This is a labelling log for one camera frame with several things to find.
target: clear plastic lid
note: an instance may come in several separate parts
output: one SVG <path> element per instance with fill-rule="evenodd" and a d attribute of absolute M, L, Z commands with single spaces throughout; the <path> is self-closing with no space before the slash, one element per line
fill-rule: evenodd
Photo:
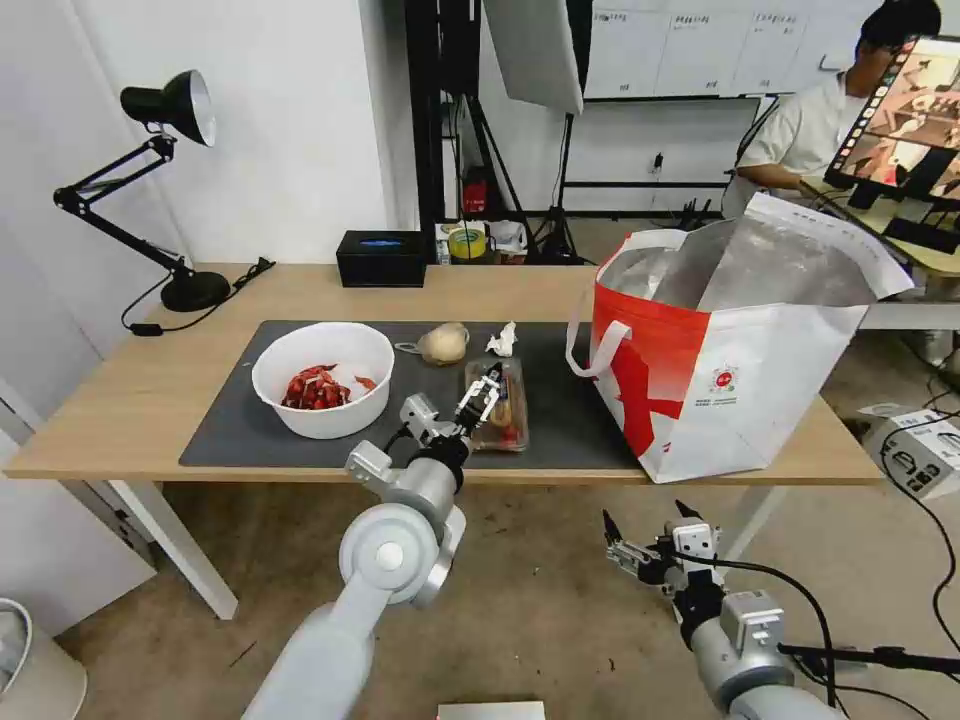
<path fill-rule="evenodd" d="M 471 360 L 465 370 L 466 387 L 480 378 L 495 363 L 503 364 L 500 399 L 490 417 L 471 437 L 474 450 L 506 450 L 522 452 L 530 442 L 527 422 L 527 396 L 523 389 L 523 372 L 517 358 L 484 357 Z"/>

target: lamp base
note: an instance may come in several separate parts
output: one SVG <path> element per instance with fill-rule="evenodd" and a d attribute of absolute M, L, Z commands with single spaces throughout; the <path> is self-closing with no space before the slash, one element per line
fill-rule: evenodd
<path fill-rule="evenodd" d="M 163 286 L 160 301 L 173 312 L 194 312 L 219 305 L 230 294 L 230 283 L 219 273 L 176 273 Z"/>

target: person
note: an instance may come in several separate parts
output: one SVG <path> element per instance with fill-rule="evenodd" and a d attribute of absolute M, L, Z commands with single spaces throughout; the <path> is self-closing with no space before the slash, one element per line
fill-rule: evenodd
<path fill-rule="evenodd" d="M 853 66 L 784 100 L 757 131 L 737 164 L 752 184 L 741 195 L 767 188 L 799 198 L 801 180 L 823 175 L 908 38 L 936 35 L 940 22 L 935 0 L 886 0 L 864 22 Z"/>

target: black desk lamp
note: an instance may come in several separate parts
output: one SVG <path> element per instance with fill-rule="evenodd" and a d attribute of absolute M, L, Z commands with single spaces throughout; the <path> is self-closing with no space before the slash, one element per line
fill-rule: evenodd
<path fill-rule="evenodd" d="M 217 129 L 216 118 L 203 76 L 196 70 L 187 70 L 173 78 L 162 90 L 124 88 L 120 93 L 120 105 L 127 115 L 143 123 L 147 132 L 151 133 L 150 139 L 133 152 L 83 180 L 60 188 L 53 194 L 53 201 L 58 208 L 77 216 L 169 270 L 172 279 L 160 291 L 164 307 L 175 312 L 192 312 L 219 305 L 230 294 L 230 283 L 226 278 L 218 273 L 196 272 L 188 268 L 184 264 L 183 256 L 131 235 L 97 215 L 92 209 L 98 200 L 173 160 L 176 138 L 166 133 L 164 125 L 172 125 L 196 143 L 208 147 L 213 145 Z M 151 150 L 160 157 L 149 165 L 125 177 L 100 179 Z"/>

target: printed logo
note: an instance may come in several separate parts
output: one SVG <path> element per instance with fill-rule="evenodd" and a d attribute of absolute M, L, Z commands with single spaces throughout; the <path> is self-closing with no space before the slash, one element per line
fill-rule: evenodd
<path fill-rule="evenodd" d="M 713 371 L 713 384 L 710 386 L 712 393 L 732 393 L 737 388 L 737 369 L 732 367 L 723 367 Z"/>

